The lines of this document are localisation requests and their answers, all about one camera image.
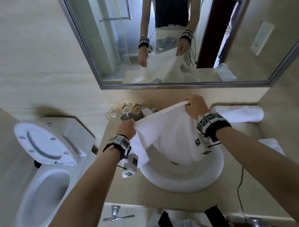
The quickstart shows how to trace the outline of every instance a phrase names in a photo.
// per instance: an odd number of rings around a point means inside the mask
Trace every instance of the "electrical outlet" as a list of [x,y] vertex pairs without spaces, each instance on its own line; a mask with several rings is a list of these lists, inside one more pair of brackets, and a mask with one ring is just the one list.
[[257,36],[251,46],[251,51],[257,56],[262,51],[265,43],[267,42],[271,32],[274,29],[274,25],[264,22],[257,33]]

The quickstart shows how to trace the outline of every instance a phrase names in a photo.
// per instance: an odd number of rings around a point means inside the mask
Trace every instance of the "toilet lid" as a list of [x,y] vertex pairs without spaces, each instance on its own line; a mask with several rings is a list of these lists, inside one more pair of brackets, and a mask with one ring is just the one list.
[[14,132],[22,147],[39,163],[77,165],[78,156],[71,145],[49,126],[26,121],[16,124]]

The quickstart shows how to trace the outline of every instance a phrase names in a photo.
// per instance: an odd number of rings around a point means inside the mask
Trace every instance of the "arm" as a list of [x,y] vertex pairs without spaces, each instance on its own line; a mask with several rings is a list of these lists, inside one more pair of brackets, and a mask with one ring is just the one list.
[[[151,0],[143,0],[142,1],[142,16],[141,16],[141,24],[140,24],[140,37],[147,36],[149,23],[150,23],[150,8],[152,1]],[[139,54],[137,57],[137,62],[142,67],[147,66],[147,47],[142,46],[139,49]]]
[[[194,119],[209,112],[201,96],[188,98],[186,112]],[[231,128],[217,130],[216,137],[234,158],[299,223],[299,166],[251,137]]]
[[[187,30],[190,30],[194,34],[195,29],[199,22],[200,16],[200,2],[201,0],[192,0],[190,6],[190,20],[187,25]],[[180,40],[176,56],[182,56],[189,48],[189,42],[187,39],[182,38]]]
[[[134,121],[123,121],[117,134],[130,140],[135,135],[133,127]],[[96,159],[63,201],[49,227],[98,226],[119,159],[116,148],[107,149]]]

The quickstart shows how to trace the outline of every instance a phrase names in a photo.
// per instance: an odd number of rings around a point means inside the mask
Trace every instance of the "mirror frame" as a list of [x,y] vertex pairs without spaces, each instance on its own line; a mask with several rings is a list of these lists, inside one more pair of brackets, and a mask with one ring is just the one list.
[[197,83],[161,83],[161,84],[104,84],[96,65],[89,53],[84,38],[77,25],[73,12],[67,0],[58,0],[60,6],[74,32],[75,37],[85,55],[85,58],[94,74],[101,90],[112,89],[182,89],[182,88],[224,88],[224,87],[271,87],[285,70],[299,55],[299,40],[278,65],[267,81],[242,81],[242,82],[197,82]]

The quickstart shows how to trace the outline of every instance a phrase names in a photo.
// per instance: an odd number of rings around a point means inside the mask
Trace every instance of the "white toilet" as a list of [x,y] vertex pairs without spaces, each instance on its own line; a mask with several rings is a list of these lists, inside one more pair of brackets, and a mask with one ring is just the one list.
[[14,132],[26,152],[42,163],[23,197],[16,227],[46,227],[94,162],[94,137],[76,119],[64,117],[20,122]]

